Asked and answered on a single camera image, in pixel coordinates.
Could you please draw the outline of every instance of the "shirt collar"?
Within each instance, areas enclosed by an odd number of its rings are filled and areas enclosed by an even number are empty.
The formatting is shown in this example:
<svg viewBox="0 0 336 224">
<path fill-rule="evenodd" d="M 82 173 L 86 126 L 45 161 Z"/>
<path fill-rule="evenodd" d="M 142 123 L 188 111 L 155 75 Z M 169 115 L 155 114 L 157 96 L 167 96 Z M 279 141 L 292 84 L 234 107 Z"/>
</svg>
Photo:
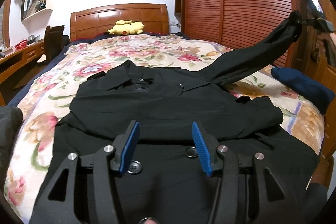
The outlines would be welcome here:
<svg viewBox="0 0 336 224">
<path fill-rule="evenodd" d="M 129 80 L 140 79 L 153 79 L 154 84 L 172 85 L 180 88 L 181 92 L 209 84 L 209 82 L 197 78 L 197 72 L 177 67 L 141 67 L 127 60 L 123 64 L 110 69 L 106 75 L 99 80 L 99 87 L 103 90 L 109 90 Z"/>
</svg>

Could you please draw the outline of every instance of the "shirt sleeve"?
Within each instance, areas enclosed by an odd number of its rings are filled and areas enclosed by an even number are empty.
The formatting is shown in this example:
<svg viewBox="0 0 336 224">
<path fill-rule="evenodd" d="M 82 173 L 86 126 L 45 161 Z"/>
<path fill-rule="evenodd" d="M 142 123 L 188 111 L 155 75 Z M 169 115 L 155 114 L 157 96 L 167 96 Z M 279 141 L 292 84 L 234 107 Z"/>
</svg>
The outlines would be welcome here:
<svg viewBox="0 0 336 224">
<path fill-rule="evenodd" d="M 294 11 L 256 45 L 226 52 L 211 65 L 193 73 L 213 83 L 225 85 L 237 82 L 282 56 L 299 38 L 302 31 L 300 20 L 300 13 Z"/>
</svg>

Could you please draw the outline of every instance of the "metal screw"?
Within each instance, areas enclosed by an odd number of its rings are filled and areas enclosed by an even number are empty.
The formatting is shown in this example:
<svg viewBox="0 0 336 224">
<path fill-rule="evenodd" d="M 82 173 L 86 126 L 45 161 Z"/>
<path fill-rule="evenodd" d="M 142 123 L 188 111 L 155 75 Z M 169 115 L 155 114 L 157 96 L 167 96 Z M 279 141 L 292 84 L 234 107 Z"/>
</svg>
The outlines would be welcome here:
<svg viewBox="0 0 336 224">
<path fill-rule="evenodd" d="M 255 157 L 257 158 L 257 160 L 262 160 L 265 156 L 263 153 L 258 152 L 255 154 Z"/>
<path fill-rule="evenodd" d="M 228 150 L 228 147 L 226 145 L 218 146 L 218 151 L 220 152 L 226 152 L 227 150 Z"/>
<path fill-rule="evenodd" d="M 184 154 L 185 154 L 185 156 L 187 158 L 190 158 L 190 159 L 194 159 L 194 158 L 198 157 L 198 153 L 197 153 L 196 147 L 188 147 L 185 150 Z"/>
<path fill-rule="evenodd" d="M 114 147 L 112 145 L 107 145 L 104 147 L 104 151 L 105 152 L 111 152 L 113 151 Z"/>
<path fill-rule="evenodd" d="M 139 174 L 142 171 L 142 164 L 137 160 L 132 160 L 128 168 L 128 173 L 132 175 Z"/>
<path fill-rule="evenodd" d="M 74 160 L 75 158 L 77 158 L 77 154 L 76 154 L 76 153 L 70 153 L 70 154 L 68 155 L 68 159 L 69 159 L 69 160 Z"/>
</svg>

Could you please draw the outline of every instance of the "blue gripper pad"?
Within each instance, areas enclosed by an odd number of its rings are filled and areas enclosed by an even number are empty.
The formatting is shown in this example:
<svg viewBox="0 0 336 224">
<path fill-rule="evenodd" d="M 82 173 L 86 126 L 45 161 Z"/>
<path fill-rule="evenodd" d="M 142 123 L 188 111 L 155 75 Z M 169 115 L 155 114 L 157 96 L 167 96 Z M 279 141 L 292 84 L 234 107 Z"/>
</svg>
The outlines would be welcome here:
<svg viewBox="0 0 336 224">
<path fill-rule="evenodd" d="M 131 164 L 135 147 L 137 146 L 137 142 L 140 135 L 139 122 L 135 122 L 134 125 L 132 125 L 131 123 L 125 134 L 127 134 L 127 132 L 129 131 L 131 132 L 129 133 L 124 149 L 122 150 L 120 155 L 120 167 L 118 172 L 121 176 L 123 176 L 127 172 Z"/>
<path fill-rule="evenodd" d="M 200 130 L 196 122 L 193 122 L 192 134 L 193 140 L 196 146 L 198 153 L 199 162 L 201 163 L 203 171 L 207 174 L 208 177 L 212 176 L 213 168 L 211 166 L 211 154 L 206 145 L 204 135 L 207 135 L 204 130 Z"/>
</svg>

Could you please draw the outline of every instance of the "chair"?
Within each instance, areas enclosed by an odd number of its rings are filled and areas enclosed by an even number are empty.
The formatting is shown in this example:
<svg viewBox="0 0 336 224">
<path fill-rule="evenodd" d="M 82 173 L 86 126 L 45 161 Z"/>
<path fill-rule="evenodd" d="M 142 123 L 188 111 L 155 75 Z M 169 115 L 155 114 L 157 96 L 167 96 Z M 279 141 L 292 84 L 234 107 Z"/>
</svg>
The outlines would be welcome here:
<svg viewBox="0 0 336 224">
<path fill-rule="evenodd" d="M 51 27 L 47 26 L 44 33 L 44 53 L 49 63 L 57 55 L 59 55 L 63 49 L 62 38 L 63 38 L 64 25 Z"/>
</svg>

